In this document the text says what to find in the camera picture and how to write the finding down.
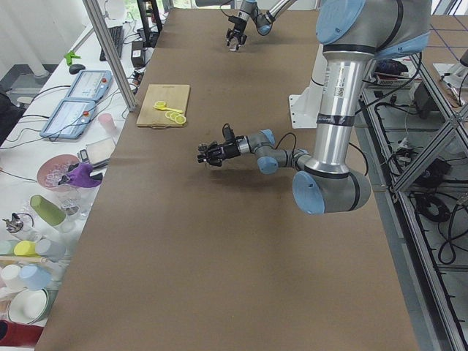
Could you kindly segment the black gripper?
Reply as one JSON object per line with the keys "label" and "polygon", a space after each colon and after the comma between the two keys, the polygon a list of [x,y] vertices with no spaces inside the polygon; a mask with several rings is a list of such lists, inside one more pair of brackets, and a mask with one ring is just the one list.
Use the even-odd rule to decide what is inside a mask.
{"label": "black gripper", "polygon": [[208,163],[211,166],[221,167],[224,160],[232,159],[240,155],[241,151],[237,141],[233,144],[217,143],[216,150],[213,154],[198,154],[197,161],[199,163]]}
{"label": "black gripper", "polygon": [[227,46],[231,46],[233,37],[238,37],[238,47],[245,44],[247,36],[244,34],[247,21],[237,16],[229,16],[228,21],[231,22],[234,27],[228,29],[226,33]]}

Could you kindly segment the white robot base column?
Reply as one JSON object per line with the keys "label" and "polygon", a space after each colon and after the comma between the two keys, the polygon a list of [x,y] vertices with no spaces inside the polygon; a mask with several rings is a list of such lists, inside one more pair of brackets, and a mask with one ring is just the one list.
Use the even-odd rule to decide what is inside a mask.
{"label": "white robot base column", "polygon": [[290,119],[293,129],[317,127],[317,117],[322,99],[327,61],[323,55],[323,44],[319,44],[309,85],[301,94],[289,96]]}

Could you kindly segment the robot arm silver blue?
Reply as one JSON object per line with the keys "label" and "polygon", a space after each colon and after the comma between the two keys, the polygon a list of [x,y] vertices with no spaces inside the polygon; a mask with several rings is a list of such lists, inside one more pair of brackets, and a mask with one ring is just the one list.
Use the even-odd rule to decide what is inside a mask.
{"label": "robot arm silver blue", "polygon": [[221,166],[226,159],[254,154],[264,174],[295,169],[292,192],[307,214],[362,207],[370,184],[345,159],[366,67],[372,60],[421,52],[429,41],[430,16],[429,1],[326,1],[316,25],[326,68],[314,151],[276,148],[268,129],[237,136],[224,125],[224,142],[200,145],[198,162]]}
{"label": "robot arm silver blue", "polygon": [[242,1],[236,15],[225,14],[228,21],[233,24],[233,27],[229,28],[226,33],[226,43],[229,50],[238,51],[245,44],[247,39],[245,30],[249,19],[254,23],[257,33],[266,36],[271,32],[277,18],[294,3],[293,0],[277,1],[272,8],[261,12],[257,1]]}

